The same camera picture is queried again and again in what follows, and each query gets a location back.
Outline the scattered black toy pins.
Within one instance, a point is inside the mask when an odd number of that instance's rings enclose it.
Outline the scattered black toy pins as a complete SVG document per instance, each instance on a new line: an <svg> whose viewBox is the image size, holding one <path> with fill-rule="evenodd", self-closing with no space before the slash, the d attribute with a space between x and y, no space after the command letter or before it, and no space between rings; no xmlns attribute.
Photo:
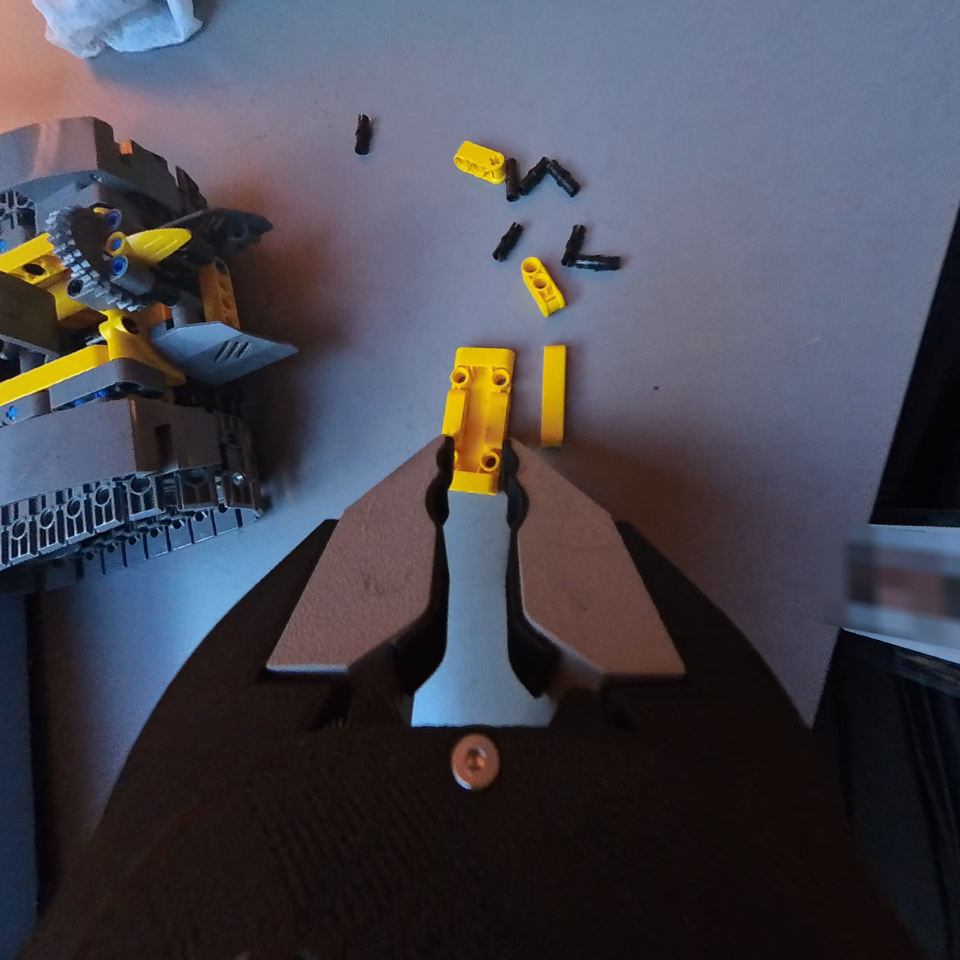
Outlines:
<svg viewBox="0 0 960 960"><path fill-rule="evenodd" d="M355 130L354 152L358 156L370 153L374 137L374 123L367 114L359 114ZM520 175L518 163L514 157L506 158L506 179L499 186L505 187L508 202L516 202L528 196L547 177L570 198L575 197L581 190L580 182L556 158L541 157L538 162L524 175ZM518 245L522 236L523 227L518 222L512 222L502 236L492 257L502 262ZM587 254L584 252L586 227L575 223L571 228L570 236L565 244L561 257L561 266L568 269L582 269L593 272L613 272L622 267L622 257L612 254Z"/></svg>

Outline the crumpled white tissue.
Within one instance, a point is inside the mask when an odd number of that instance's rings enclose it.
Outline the crumpled white tissue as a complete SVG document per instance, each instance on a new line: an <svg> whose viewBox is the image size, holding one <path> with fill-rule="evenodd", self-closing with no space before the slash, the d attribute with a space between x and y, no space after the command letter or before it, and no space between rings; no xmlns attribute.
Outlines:
<svg viewBox="0 0 960 960"><path fill-rule="evenodd" d="M45 37L61 50L93 59L107 50L148 52L191 40L204 29L193 1L33 1Z"/></svg>

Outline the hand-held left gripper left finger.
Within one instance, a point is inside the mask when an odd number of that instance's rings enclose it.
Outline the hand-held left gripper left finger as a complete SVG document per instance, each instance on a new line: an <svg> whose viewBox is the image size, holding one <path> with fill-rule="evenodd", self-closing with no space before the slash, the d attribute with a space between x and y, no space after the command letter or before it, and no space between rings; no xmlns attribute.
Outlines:
<svg viewBox="0 0 960 960"><path fill-rule="evenodd" d="M275 673L428 679L446 652L452 439L433 438L337 520L268 660Z"/></svg>

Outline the grey desk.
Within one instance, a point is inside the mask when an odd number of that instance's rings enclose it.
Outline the grey desk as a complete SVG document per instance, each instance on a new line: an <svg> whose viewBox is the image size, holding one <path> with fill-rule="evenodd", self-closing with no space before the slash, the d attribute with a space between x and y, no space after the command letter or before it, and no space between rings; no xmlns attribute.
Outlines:
<svg viewBox="0 0 960 960"><path fill-rule="evenodd" d="M811 717L824 567L872 506L954 225L958 2L219 2L183 46L90 61L30 2L2 14L3 125L94 114L265 214L237 295L299 350L246 381L261 522L39 602L62 852L210 626L439 433L469 344L516 350L510 430L533 445L543 345L568 344L551 460ZM466 140L581 190L510 202L458 170ZM562 266L575 224L621 269ZM550 317L528 257L565 298Z"/></svg>

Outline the small yellow toy connector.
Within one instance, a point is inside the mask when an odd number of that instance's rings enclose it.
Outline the small yellow toy connector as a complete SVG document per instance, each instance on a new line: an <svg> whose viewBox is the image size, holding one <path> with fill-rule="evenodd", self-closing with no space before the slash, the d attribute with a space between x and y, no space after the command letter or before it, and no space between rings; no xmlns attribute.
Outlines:
<svg viewBox="0 0 960 960"><path fill-rule="evenodd" d="M521 262L521 274L527 290L543 317L550 317L566 307L567 303L562 290L540 258L525 257Z"/></svg>
<svg viewBox="0 0 960 960"><path fill-rule="evenodd" d="M498 186L506 180L506 160L502 152L465 140L454 154L454 163L462 173Z"/></svg>

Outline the yellow thin toy liftarm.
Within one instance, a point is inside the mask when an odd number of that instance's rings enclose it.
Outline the yellow thin toy liftarm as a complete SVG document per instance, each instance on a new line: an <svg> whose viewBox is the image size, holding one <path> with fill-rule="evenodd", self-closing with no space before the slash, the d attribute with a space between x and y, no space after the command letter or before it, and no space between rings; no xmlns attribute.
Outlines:
<svg viewBox="0 0 960 960"><path fill-rule="evenodd" d="M566 432L568 348L549 344L543 348L541 378L540 445L559 448Z"/></svg>

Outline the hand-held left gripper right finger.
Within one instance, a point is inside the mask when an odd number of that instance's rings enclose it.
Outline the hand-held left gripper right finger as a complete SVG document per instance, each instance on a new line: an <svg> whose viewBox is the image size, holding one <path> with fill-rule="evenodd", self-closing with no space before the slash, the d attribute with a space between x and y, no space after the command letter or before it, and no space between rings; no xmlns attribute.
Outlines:
<svg viewBox="0 0 960 960"><path fill-rule="evenodd" d="M524 687L686 675L611 515L518 442L510 445L510 666Z"/></svg>

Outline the yellow grey toy bulldozer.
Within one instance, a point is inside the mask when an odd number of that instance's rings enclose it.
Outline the yellow grey toy bulldozer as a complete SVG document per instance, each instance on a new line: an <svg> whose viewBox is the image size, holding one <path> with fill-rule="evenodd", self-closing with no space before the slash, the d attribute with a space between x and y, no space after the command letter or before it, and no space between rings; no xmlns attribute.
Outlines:
<svg viewBox="0 0 960 960"><path fill-rule="evenodd" d="M70 586L265 509L231 259L273 226L95 117L1 136L2 592Z"/></svg>

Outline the yellow toy plate with holes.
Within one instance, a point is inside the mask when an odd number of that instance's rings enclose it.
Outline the yellow toy plate with holes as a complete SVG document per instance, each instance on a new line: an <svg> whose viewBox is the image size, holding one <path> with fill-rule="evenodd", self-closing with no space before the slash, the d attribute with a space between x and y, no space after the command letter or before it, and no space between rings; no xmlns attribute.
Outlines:
<svg viewBox="0 0 960 960"><path fill-rule="evenodd" d="M507 348L457 349L441 428L454 443L451 492L499 491L515 359Z"/></svg>

